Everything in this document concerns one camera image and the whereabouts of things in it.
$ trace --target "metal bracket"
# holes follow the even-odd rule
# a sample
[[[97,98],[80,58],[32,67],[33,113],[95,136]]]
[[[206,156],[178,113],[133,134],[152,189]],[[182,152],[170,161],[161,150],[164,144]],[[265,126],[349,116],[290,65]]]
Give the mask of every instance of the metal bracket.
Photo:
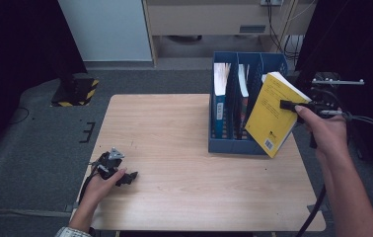
[[[356,85],[356,86],[363,86],[365,85],[364,80],[360,79],[359,81],[339,81],[334,79],[326,78],[325,81],[318,81],[313,79],[312,84],[326,84],[326,85]]]
[[[109,156],[109,159],[110,159],[110,160],[122,159],[122,158],[124,158],[124,157],[125,157],[125,156],[124,156],[121,152],[117,151],[117,150],[115,149],[115,147],[113,147],[113,148],[111,149],[110,156]]]
[[[64,206],[64,211],[71,213],[73,211],[73,209],[76,209],[78,207],[79,207],[79,203],[77,201],[75,201],[72,204],[66,204],[66,206]]]
[[[315,207],[314,205],[308,205],[307,209],[309,209],[309,211],[312,212],[314,207]],[[329,206],[327,204],[323,203],[323,204],[320,205],[319,211],[325,212],[325,211],[330,211],[330,210],[331,209],[329,208]]]

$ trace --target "desk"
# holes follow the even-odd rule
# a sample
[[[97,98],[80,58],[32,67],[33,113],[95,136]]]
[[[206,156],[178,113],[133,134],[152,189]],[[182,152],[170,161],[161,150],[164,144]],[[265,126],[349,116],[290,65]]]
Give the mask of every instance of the desk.
[[[209,95],[116,95],[91,161],[113,146],[138,171],[102,201],[108,230],[298,231],[316,197],[289,136],[277,156],[207,151]],[[310,231],[326,228],[318,213]]]

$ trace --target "sleeve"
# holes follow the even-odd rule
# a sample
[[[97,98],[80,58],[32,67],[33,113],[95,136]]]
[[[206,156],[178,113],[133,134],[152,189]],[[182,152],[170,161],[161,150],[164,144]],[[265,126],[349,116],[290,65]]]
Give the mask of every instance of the sleeve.
[[[55,237],[92,237],[92,235],[83,231],[72,229],[69,227],[62,227],[55,235]]]

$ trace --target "yellow book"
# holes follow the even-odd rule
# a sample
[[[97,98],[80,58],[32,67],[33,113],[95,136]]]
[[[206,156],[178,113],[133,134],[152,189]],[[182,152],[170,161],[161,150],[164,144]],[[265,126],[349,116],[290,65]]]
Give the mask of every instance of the yellow book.
[[[245,129],[270,158],[278,152],[297,121],[297,114],[279,107],[280,100],[294,103],[311,101],[279,72],[266,74]]]

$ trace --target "human hand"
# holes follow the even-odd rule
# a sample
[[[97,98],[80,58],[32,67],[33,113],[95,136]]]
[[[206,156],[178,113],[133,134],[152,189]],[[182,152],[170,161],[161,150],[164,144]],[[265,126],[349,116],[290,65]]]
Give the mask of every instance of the human hand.
[[[295,111],[306,122],[308,130],[313,132],[318,145],[318,158],[348,154],[346,121],[342,116],[320,118],[302,106],[296,106]]]
[[[119,169],[107,180],[104,180],[99,174],[92,177],[88,187],[85,190],[85,195],[82,199],[83,202],[97,205],[115,186],[115,183],[122,178],[127,169]]]

